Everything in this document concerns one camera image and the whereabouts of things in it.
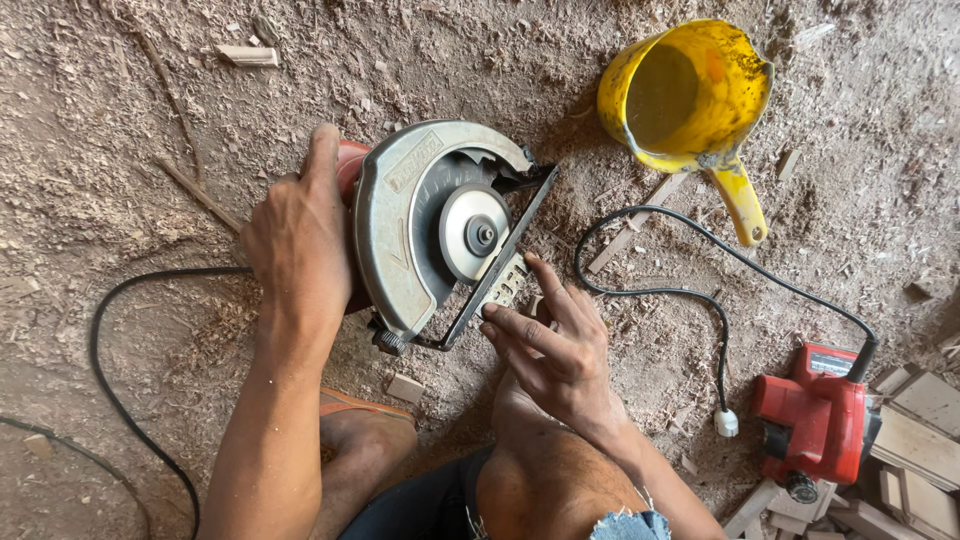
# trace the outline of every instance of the yellow plastic pitcher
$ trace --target yellow plastic pitcher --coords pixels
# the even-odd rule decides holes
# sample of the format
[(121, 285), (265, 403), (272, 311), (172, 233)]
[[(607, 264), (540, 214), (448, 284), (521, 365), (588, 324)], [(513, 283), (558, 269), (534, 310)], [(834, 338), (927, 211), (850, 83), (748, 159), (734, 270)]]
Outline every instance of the yellow plastic pitcher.
[(742, 30), (695, 20), (621, 51), (600, 80), (597, 111), (645, 165), (708, 171), (737, 239), (752, 246), (767, 224), (737, 150), (767, 107), (773, 75)]

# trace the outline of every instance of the red electric planer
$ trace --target red electric planer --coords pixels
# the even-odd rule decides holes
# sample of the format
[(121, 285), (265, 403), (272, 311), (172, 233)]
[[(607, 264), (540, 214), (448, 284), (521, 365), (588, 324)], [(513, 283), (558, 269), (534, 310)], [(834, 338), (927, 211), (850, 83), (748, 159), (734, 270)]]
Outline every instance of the red electric planer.
[(865, 353), (806, 343), (791, 379), (756, 378), (753, 410), (767, 421), (761, 472), (799, 503), (817, 501), (818, 479), (854, 483), (876, 439), (880, 419), (862, 382), (873, 351)]

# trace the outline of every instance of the flip-flop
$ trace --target flip-flop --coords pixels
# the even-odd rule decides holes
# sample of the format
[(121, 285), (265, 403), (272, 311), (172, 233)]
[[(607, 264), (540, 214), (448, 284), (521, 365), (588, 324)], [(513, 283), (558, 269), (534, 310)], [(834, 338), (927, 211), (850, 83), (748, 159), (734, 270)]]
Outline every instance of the flip-flop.
[(322, 387), (320, 392), (336, 400), (334, 403), (320, 405), (320, 416), (326, 416), (327, 414), (333, 414), (334, 412), (339, 412), (341, 410), (358, 408), (362, 410), (368, 410), (370, 412), (379, 412), (380, 414), (386, 414), (392, 418), (406, 420), (407, 422), (414, 424), (413, 415), (405, 410), (394, 408), (389, 405), (365, 402), (363, 400), (351, 398), (346, 394), (341, 394), (336, 390), (331, 390), (326, 387)]

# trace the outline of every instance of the red motor housing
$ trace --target red motor housing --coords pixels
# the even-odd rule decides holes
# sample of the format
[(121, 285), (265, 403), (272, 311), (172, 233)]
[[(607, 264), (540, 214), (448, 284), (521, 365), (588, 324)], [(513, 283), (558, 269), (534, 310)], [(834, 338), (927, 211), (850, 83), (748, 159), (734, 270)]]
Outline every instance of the red motor housing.
[[(844, 377), (855, 359), (849, 351), (806, 343), (791, 379), (757, 376), (754, 413), (777, 425), (767, 429), (765, 477), (780, 484), (796, 473), (841, 484), (856, 481), (866, 392), (862, 382)], [(775, 432), (779, 442), (771, 440)]]

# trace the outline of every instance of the hand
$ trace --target hand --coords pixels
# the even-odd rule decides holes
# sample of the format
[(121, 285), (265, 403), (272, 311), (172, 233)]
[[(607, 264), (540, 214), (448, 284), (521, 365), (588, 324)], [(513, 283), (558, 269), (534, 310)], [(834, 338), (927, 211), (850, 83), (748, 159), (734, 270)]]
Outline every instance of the hand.
[(524, 259), (537, 276), (557, 331), (493, 303), (483, 306), (488, 322), (480, 331), (544, 412), (593, 442), (630, 421), (610, 390), (607, 326), (585, 291), (564, 288), (543, 259), (530, 253)]
[(348, 210), (334, 173), (339, 145), (335, 126), (317, 129), (300, 181), (287, 175), (274, 184), (240, 234), (263, 286), (261, 318), (268, 322), (281, 317), (305, 331), (324, 321), (340, 324), (353, 290), (353, 256)]

